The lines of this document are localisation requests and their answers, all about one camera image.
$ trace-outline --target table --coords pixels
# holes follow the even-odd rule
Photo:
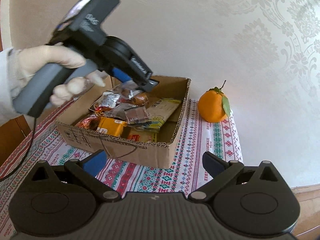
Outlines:
[[[67,160],[83,159],[88,152],[65,143],[54,120],[73,101],[57,108],[36,128],[31,151],[20,169],[0,184],[0,239],[7,240],[15,234],[8,214],[8,204],[33,165],[43,159],[50,165],[63,165]],[[231,114],[219,123],[204,121],[197,111],[197,101],[189,100],[182,133],[178,141],[174,161],[169,169],[156,169],[108,159],[97,179],[118,191],[183,192],[186,196],[209,180],[211,176],[202,167],[202,154],[210,151],[225,161],[243,162],[236,125]],[[28,148],[29,134],[0,167],[3,177],[19,163]]]

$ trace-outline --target latex glove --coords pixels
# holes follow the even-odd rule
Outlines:
[[[85,65],[86,62],[82,55],[64,46],[46,45],[20,51],[18,60],[20,71],[23,76],[23,79],[21,79],[23,82],[23,84],[21,84],[22,87],[24,87],[32,76],[47,63],[58,63],[66,68],[77,68]],[[105,86],[102,78],[100,78],[95,71],[88,74],[86,77],[73,78],[68,84],[56,86],[50,97],[50,102],[54,106],[61,106],[74,95],[85,90],[87,79],[100,87]]]

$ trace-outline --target leaf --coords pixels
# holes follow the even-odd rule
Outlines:
[[[217,93],[221,93],[221,90],[218,87],[210,88],[209,91],[210,90],[216,91]]]
[[[226,115],[229,118],[231,114],[231,109],[230,109],[229,99],[226,96],[222,96],[222,105],[223,105],[223,110],[226,112]]]

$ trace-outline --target stem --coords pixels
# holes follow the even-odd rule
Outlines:
[[[221,88],[219,88],[220,90],[221,90],[221,89],[223,89],[223,86],[224,86],[224,84],[225,84],[225,83],[226,83],[226,80],[224,81],[224,83],[223,83],[222,87],[221,87]]]

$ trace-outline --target cardboard box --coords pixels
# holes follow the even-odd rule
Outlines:
[[[110,77],[105,79],[106,87],[92,87],[57,118],[56,124],[64,140],[73,147],[92,153],[97,150],[105,150],[108,158],[154,168],[170,168],[181,134],[191,80],[166,76],[153,76],[152,78],[160,81],[160,84],[148,95],[150,104],[157,101],[158,98],[174,98],[182,101],[157,134],[158,142],[143,143],[126,139],[130,127],[124,129],[122,138],[120,138],[74,126],[90,112],[88,108],[92,103],[103,92],[110,90],[112,83],[115,85],[115,80],[111,80]]]

